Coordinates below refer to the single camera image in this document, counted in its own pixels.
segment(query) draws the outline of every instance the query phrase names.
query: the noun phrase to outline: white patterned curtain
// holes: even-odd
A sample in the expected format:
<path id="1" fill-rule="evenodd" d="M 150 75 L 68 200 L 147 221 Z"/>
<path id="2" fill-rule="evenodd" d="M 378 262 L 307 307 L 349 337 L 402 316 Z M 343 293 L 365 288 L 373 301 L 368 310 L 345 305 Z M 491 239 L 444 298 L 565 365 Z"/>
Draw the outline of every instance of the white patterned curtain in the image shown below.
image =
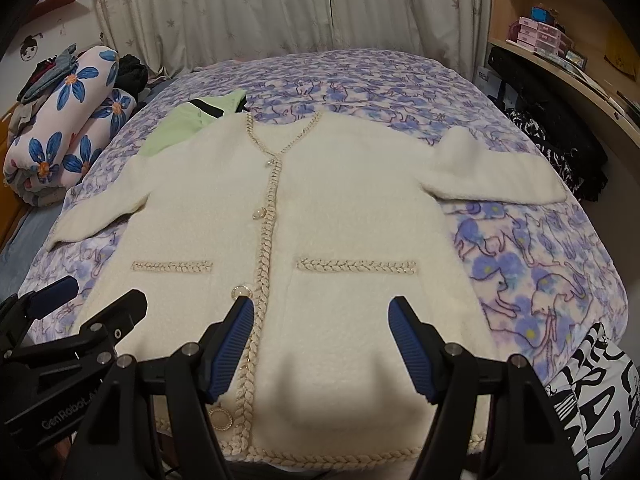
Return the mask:
<path id="1" fill-rule="evenodd" d="M 467 79 L 484 64 L 491 0 L 331 0 L 335 48 L 436 59 Z"/>
<path id="2" fill-rule="evenodd" d="M 156 73 L 333 47 L 328 0 L 95 0 L 105 40 Z"/>
<path id="3" fill-rule="evenodd" d="M 389 48 L 471 79 L 491 0 L 95 0 L 110 46 L 154 72 L 331 48 Z"/>

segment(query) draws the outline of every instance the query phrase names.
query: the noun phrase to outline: white cardigan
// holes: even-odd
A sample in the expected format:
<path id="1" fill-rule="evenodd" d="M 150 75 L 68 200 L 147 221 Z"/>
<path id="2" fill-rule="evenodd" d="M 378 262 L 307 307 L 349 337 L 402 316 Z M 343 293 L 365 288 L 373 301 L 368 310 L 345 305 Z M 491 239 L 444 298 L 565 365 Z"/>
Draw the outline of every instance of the white cardigan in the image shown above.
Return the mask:
<path id="1" fill-rule="evenodd" d="M 277 152 L 308 122 L 256 123 L 255 135 Z M 49 249 L 135 212 L 75 327 L 137 288 L 148 311 L 118 352 L 165 356 L 222 320 L 233 291 L 250 291 L 250 348 L 220 398 L 232 419 L 218 432 L 223 452 L 302 467 L 414 458 L 434 407 L 414 391 L 389 301 L 404 295 L 445 341 L 506 358 L 433 195 L 544 204 L 564 200 L 564 187 L 542 156 L 491 152 L 459 126 L 432 148 L 334 113 L 270 158 L 245 114 L 225 116 L 132 157 L 109 189 L 64 214 Z M 476 440 L 487 413 L 479 404 Z"/>

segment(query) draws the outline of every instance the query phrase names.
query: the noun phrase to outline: purple floral bedspread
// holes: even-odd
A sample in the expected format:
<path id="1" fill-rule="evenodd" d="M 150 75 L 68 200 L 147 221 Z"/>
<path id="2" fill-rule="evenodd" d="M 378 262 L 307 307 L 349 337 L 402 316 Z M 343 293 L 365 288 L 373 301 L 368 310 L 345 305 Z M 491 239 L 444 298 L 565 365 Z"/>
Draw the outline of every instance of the purple floral bedspread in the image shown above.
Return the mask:
<path id="1" fill-rule="evenodd" d="M 115 180 L 175 105 L 237 88 L 246 90 L 248 108 L 257 119 L 268 123 L 289 123 L 325 109 L 381 121 L 430 144 L 460 124 L 492 150 L 536 152 L 479 90 L 434 60 L 367 49 L 225 61 L 181 77 L 132 118 L 84 181 L 69 190 L 63 210 Z M 607 335 L 619 341 L 627 320 L 625 290 L 572 196 L 549 206 L 441 204 L 451 243 L 478 295 L 478 308 L 503 352 L 526 355 L 546 382 L 566 364 L 594 322 L 602 322 Z M 78 280 L 81 292 L 34 323 L 31 336 L 36 342 L 69 333 L 125 228 L 126 221 L 116 222 L 80 243 L 38 252 L 21 294 L 66 274 Z"/>

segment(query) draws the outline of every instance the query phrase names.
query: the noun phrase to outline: pearl button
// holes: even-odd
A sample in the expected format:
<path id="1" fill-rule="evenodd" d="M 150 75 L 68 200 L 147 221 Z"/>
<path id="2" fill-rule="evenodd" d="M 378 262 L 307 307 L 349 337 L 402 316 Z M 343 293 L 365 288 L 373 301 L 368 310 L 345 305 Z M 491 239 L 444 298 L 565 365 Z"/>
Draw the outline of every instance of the pearl button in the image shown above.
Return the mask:
<path id="1" fill-rule="evenodd" d="M 260 207 L 254 211 L 254 220 L 259 220 L 260 218 L 264 218 L 267 214 L 267 210 L 263 207 Z"/>
<path id="2" fill-rule="evenodd" d="M 209 420 L 214 430 L 226 431 L 231 428 L 234 423 L 234 418 L 231 416 L 229 410 L 226 410 L 222 406 L 217 406 L 209 410 Z"/>
<path id="3" fill-rule="evenodd" d="M 249 299 L 254 297 L 253 291 L 246 285 L 238 285 L 231 291 L 231 299 L 237 300 L 240 296 L 246 296 Z"/>

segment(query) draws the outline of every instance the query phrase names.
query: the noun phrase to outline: light green garment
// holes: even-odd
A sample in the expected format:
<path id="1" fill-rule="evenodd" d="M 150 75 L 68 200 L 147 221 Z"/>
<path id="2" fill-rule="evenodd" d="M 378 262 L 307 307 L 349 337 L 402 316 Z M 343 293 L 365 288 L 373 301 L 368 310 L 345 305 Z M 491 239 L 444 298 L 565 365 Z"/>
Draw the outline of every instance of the light green garment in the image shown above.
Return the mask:
<path id="1" fill-rule="evenodd" d="M 244 90 L 234 90 L 226 95 L 197 97 L 197 99 L 220 108 L 225 116 L 236 113 L 245 94 Z M 143 156 L 160 153 L 169 146 L 190 139 L 215 120 L 215 117 L 203 112 L 196 105 L 189 102 L 182 103 L 162 118 L 158 126 L 146 138 L 138 153 Z"/>

